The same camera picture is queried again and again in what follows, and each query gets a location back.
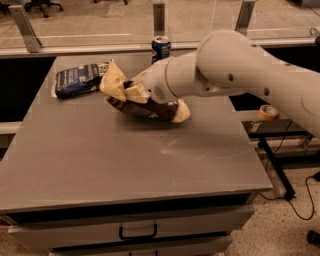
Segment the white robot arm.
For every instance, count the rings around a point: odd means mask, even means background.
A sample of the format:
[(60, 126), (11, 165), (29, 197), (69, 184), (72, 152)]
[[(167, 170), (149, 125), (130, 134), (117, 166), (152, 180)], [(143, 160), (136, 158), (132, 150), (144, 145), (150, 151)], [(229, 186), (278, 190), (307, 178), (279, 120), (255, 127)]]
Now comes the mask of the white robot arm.
[(160, 60), (132, 80), (159, 104), (247, 92), (320, 138), (320, 73), (281, 61), (236, 31), (214, 31), (195, 51)]

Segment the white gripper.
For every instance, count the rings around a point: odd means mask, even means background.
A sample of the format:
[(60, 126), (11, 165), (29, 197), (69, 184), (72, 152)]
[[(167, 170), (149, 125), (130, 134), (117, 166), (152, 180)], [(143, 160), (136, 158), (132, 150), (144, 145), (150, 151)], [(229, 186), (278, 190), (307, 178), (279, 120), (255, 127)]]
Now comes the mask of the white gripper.
[(169, 89), (166, 71), (170, 58), (159, 60), (145, 70), (141, 78), (142, 84), (131, 86), (125, 90), (127, 100), (146, 104), (151, 99), (158, 104), (175, 102), (177, 97)]

